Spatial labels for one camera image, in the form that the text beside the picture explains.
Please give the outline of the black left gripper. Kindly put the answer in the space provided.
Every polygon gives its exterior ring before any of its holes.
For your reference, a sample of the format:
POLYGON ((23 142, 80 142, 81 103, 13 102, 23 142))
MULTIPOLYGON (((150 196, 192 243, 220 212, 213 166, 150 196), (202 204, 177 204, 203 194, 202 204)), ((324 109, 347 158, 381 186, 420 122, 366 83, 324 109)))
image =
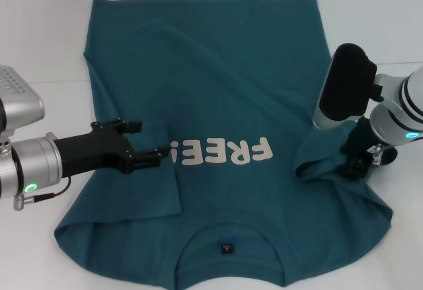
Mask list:
POLYGON ((100 168, 114 168, 124 174, 153 168, 168 157, 170 145, 137 151, 126 133, 139 133, 141 121, 93 122, 92 130, 83 135, 56 139, 54 143, 61 156, 63 174, 81 174, 100 168))

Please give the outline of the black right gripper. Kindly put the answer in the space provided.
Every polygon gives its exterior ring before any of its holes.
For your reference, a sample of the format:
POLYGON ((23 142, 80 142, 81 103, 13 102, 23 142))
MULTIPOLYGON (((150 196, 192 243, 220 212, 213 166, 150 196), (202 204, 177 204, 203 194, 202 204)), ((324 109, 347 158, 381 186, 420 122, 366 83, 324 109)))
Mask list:
POLYGON ((367 150, 380 143, 381 140, 371 128, 370 120, 362 116, 349 133, 348 140, 341 146, 346 160, 334 169, 335 173, 349 180, 365 178, 373 161, 373 155, 367 150))

